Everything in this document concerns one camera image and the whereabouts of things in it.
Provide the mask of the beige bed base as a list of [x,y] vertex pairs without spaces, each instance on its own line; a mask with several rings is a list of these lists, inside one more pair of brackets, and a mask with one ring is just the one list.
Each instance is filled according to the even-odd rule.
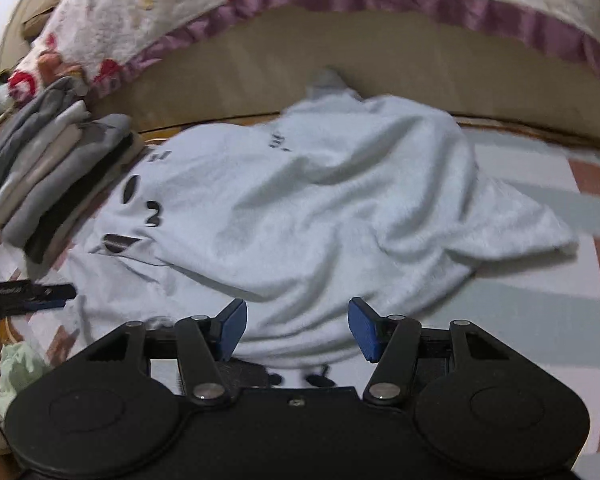
[[[12,74],[60,0],[21,0],[0,51]],[[600,77],[585,64],[417,12],[317,12],[281,6],[169,52],[106,96],[74,68],[99,113],[140,130],[270,114],[332,68],[363,96],[390,93],[466,117],[522,122],[600,139]]]

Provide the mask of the dark grey folded garment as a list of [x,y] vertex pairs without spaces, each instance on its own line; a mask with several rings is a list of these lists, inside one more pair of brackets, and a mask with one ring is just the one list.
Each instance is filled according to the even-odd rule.
[[86,84],[78,77],[61,77],[9,119],[0,133],[0,187],[19,152],[85,93]]

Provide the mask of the white folded garment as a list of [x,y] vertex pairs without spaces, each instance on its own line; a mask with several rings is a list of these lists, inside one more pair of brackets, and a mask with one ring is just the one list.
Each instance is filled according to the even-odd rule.
[[82,138],[79,124],[90,118],[82,100],[51,120],[19,153],[0,187],[0,228],[32,188],[47,176]]

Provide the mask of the white printed t-shirt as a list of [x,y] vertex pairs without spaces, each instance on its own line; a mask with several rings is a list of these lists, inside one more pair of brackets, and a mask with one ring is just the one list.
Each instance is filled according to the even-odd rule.
[[272,122],[191,128],[134,166],[68,252],[64,322],[90,344],[240,298],[238,356],[320,365],[355,350],[353,297],[414,315],[481,263],[577,246],[550,208],[479,169],[448,113],[363,99],[326,70]]

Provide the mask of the black folded garment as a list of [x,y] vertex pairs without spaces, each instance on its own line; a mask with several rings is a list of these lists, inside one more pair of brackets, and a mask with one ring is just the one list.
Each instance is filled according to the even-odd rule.
[[33,263],[40,264],[59,252],[62,242],[91,201],[122,174],[143,148],[143,140],[137,134],[130,133],[113,150],[102,156],[89,172],[77,178],[59,196],[59,200],[42,214],[38,226],[24,244],[27,257]]

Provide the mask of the light green cloth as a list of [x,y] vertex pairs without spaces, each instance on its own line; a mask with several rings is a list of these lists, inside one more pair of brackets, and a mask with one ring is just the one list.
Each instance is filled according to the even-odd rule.
[[50,363],[25,341],[5,344],[0,361],[0,417],[20,392],[48,373]]

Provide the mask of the checkered floor rug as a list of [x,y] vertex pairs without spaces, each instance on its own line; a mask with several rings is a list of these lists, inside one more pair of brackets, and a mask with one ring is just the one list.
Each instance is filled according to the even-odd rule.
[[[584,450],[588,455],[600,454],[600,151],[546,143],[497,122],[451,117],[474,149],[479,169],[550,208],[577,235],[578,246],[573,252],[556,250],[481,263],[448,296],[405,316],[429,327],[445,327],[464,318],[538,363],[582,398],[591,416]],[[0,244],[0,280],[70,282],[62,272],[69,250],[86,235],[99,209],[132,168],[163,143],[148,148],[88,206],[50,263],[37,266],[21,250]],[[23,318],[8,344],[27,342],[51,367],[65,362],[87,346],[65,326],[65,310]],[[370,377],[370,366],[353,342],[354,352],[336,362],[283,368],[261,365],[281,374],[288,385],[303,385],[323,366],[332,369],[340,384],[359,385]]]

